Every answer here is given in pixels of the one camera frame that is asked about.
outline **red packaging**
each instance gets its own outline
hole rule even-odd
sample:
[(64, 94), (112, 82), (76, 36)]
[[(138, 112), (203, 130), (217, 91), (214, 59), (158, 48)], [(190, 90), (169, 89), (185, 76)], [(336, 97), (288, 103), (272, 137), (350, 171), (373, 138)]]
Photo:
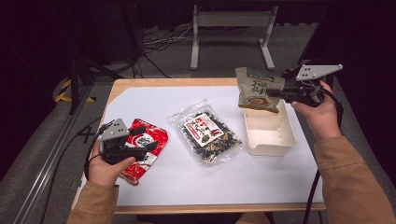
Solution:
[(142, 177), (149, 167), (157, 160), (157, 157), (168, 141), (166, 130), (147, 123), (142, 119), (135, 119), (131, 129), (140, 127), (146, 127), (146, 132), (135, 136), (130, 135), (125, 145), (128, 147), (144, 147), (152, 142), (158, 142), (158, 145), (155, 149), (146, 154), (145, 159), (135, 162), (120, 174), (122, 178), (134, 186), (138, 185), (138, 179)]

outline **jacket sleeve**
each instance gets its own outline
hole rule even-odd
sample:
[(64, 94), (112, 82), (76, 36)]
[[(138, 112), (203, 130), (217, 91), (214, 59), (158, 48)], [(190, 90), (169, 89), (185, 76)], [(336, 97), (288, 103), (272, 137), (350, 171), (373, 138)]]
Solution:
[(105, 187), (87, 181), (67, 223), (112, 223), (119, 196), (119, 186)]
[(315, 144), (330, 223), (396, 223), (390, 202), (345, 137)]

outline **seaweed snack pack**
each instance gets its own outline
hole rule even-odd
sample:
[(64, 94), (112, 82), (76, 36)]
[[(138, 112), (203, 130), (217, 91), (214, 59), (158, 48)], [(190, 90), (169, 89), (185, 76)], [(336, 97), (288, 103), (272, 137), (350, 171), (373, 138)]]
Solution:
[(191, 146), (194, 158), (204, 164), (228, 161), (242, 149), (237, 147), (242, 142), (206, 99), (184, 108), (170, 121)]
[(128, 147), (145, 147), (153, 142), (157, 142), (158, 144), (156, 148), (146, 154), (145, 159), (135, 162), (120, 174), (123, 179), (134, 186), (138, 185), (138, 179), (142, 177), (149, 167), (157, 160), (157, 157), (168, 141), (166, 130), (147, 123), (142, 119), (135, 119), (131, 129), (142, 127), (146, 128), (146, 131), (138, 135), (130, 135), (125, 145)]
[(283, 90), (285, 78), (264, 74), (249, 67), (235, 68), (239, 89), (238, 106), (279, 113), (276, 108), (280, 98), (269, 97), (267, 89)]

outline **wooden table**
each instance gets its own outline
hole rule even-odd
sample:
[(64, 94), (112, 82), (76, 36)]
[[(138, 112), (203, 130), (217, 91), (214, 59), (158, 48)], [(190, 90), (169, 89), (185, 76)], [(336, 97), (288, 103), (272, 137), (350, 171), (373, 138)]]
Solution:
[[(135, 78), (135, 79), (119, 79), (119, 80), (116, 80), (114, 82), (114, 85), (113, 85), (113, 88), (111, 90), (111, 93), (109, 94), (109, 98), (108, 98), (107, 105), (106, 105), (106, 112), (108, 111), (108, 108), (109, 108), (111, 103), (117, 102), (116, 101), (116, 97), (118, 97), (121, 94), (123, 94), (124, 92), (130, 90), (130, 88), (132, 88), (132, 89), (134, 89), (134, 88), (142, 89), (142, 88), (146, 88), (146, 87), (152, 87), (153, 89), (160, 88), (160, 87), (197, 87), (197, 88), (198, 87), (220, 87), (220, 88), (228, 87), (228, 88), (233, 88), (233, 86), (236, 86), (236, 85), (237, 85), (236, 78), (142, 78), (142, 79), (136, 79)], [(169, 155), (165, 155), (165, 152), (169, 152), (170, 150), (172, 150), (172, 148), (166, 148), (166, 146), (165, 146), (165, 149), (163, 150), (162, 154), (160, 154), (160, 157), (163, 157), (164, 160), (169, 160)], [(244, 157), (244, 156), (248, 157), (250, 155), (248, 153), (245, 153), (244, 155), (238, 155), (238, 158)], [(282, 160), (282, 159), (272, 159), (272, 158), (268, 158), (267, 157), (267, 158), (264, 158), (264, 160)], [(217, 165), (216, 166), (217, 168), (215, 168), (215, 169), (222, 169), (223, 167), (227, 167), (227, 165), (230, 164), (230, 163), (229, 164), (227, 164), (227, 163), (228, 162), (226, 162), (224, 164)], [(165, 166), (163, 166), (163, 161), (155, 161), (155, 163), (153, 164), (153, 168), (157, 168), (156, 165), (157, 165), (157, 167), (165, 167)], [(154, 171), (153, 168), (150, 168), (145, 175), (147, 175), (150, 172), (152, 172), (152, 174), (154, 174), (155, 172), (158, 172), (158, 170)], [(313, 180), (315, 171), (316, 170), (312, 170), (312, 174), (306, 174), (304, 172), (299, 172), (298, 174), (300, 175), (301, 173), (304, 173), (303, 176), (312, 175), (312, 176), (309, 176), (308, 180), (306, 180), (306, 183), (309, 183), (308, 185), (310, 185), (310, 183), (312, 183), (311, 180), (310, 180), (310, 177), (312, 177), (312, 180)], [(175, 186), (177, 186), (178, 185), (177, 181), (179, 181), (179, 179), (176, 179), (176, 180), (173, 180), (173, 181), (175, 181), (174, 184), (175, 184)], [(140, 185), (137, 186), (137, 187), (132, 187), (132, 186), (129, 187), (129, 186), (121, 185), (120, 186), (119, 202), (120, 201), (125, 201), (124, 197), (128, 196), (128, 194), (134, 194), (133, 193), (133, 190), (135, 190), (134, 188), (151, 188), (151, 187), (152, 186), (144, 186), (144, 182), (143, 181), (140, 181)], [(121, 192), (122, 189), (128, 189), (127, 193), (126, 192)], [(310, 190), (310, 186), (307, 186), (307, 184), (305, 184), (305, 186), (303, 187), (303, 191), (304, 191), (304, 194), (306, 194), (306, 199), (308, 197), (308, 193), (307, 192), (309, 192), (309, 190)], [(131, 199), (131, 201), (133, 201), (133, 200), (140, 200), (140, 202), (141, 201), (145, 201), (145, 199), (142, 199), (142, 198), (137, 199), (136, 197), (139, 198), (140, 196), (139, 195), (135, 195)], [(150, 198), (150, 196), (148, 196), (148, 200), (156, 202), (156, 199), (153, 199), (152, 197)], [(216, 203), (202, 204), (202, 203), (196, 203), (194, 201), (194, 202), (185, 203), (185, 204), (160, 204), (160, 205), (151, 204), (151, 203), (150, 204), (145, 204), (145, 202), (143, 202), (143, 205), (125, 205), (125, 204), (124, 205), (120, 205), (120, 206), (118, 206), (116, 208), (116, 214), (148, 215), (148, 214), (188, 214), (188, 213), (242, 213), (242, 212), (253, 212), (253, 211), (305, 210), (305, 208), (306, 208), (306, 203), (304, 203), (304, 201), (302, 203), (285, 203), (285, 202), (283, 202), (283, 203), (243, 203), (242, 202), (242, 203), (222, 203), (222, 204), (216, 204)], [(325, 204), (322, 201), (312, 204), (312, 209), (313, 210), (323, 210), (325, 208), (326, 208)]]

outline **human hand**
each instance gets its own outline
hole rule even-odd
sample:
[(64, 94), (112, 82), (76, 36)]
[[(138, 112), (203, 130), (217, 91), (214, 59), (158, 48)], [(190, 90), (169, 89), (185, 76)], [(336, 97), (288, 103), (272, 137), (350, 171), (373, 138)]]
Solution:
[[(320, 84), (325, 90), (332, 92), (329, 85), (322, 81)], [(317, 141), (341, 136), (335, 102), (327, 94), (324, 94), (323, 103), (318, 107), (311, 107), (298, 102), (292, 102), (291, 106), (306, 117), (309, 128)]]
[[(99, 141), (96, 141), (92, 155), (100, 154)], [(110, 165), (102, 160), (101, 156), (96, 156), (90, 162), (90, 181), (92, 183), (112, 187), (116, 184), (119, 174), (135, 162), (134, 157), (127, 158), (117, 164)]]

